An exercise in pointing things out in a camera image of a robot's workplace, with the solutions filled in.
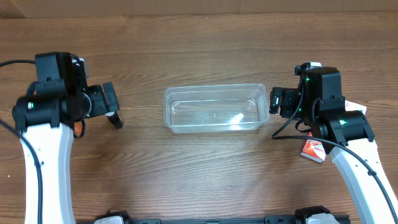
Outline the black bottle white cap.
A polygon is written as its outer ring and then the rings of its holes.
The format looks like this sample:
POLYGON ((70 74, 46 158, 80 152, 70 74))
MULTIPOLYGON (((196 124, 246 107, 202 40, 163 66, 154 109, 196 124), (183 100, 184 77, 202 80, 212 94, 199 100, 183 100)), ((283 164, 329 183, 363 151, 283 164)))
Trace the black bottle white cap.
POLYGON ((108 112, 105 114, 109 122, 116 128, 121 129, 124 126, 124 121, 117 111, 108 112))

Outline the orange bottle white cap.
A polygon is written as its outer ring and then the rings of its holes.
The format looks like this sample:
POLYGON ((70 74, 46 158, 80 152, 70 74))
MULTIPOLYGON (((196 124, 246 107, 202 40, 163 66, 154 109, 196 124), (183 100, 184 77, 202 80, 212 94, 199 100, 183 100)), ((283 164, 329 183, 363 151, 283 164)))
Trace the orange bottle white cap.
POLYGON ((78 121, 74 123, 73 137, 81 138, 85 134, 86 124, 84 120, 78 121))

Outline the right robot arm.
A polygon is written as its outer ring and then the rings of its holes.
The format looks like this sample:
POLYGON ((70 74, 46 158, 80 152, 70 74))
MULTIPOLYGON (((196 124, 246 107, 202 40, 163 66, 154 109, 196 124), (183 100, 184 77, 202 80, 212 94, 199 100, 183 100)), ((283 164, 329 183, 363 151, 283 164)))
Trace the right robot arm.
POLYGON ((348 111, 341 74, 335 67, 306 62, 295 67, 297 88, 274 87, 271 114, 309 126, 338 168, 362 223, 397 223, 397 198, 380 162, 375 134, 366 115, 348 111))

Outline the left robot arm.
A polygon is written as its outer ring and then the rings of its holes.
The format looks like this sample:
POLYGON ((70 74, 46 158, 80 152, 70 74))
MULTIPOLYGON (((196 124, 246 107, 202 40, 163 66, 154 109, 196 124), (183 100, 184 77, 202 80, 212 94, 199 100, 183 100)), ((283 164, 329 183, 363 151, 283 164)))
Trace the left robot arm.
POLYGON ((113 84, 89 86, 86 63, 68 52, 35 56, 37 81, 12 109, 25 162, 25 222, 75 223, 70 156, 75 123, 105 115, 120 129, 113 84))

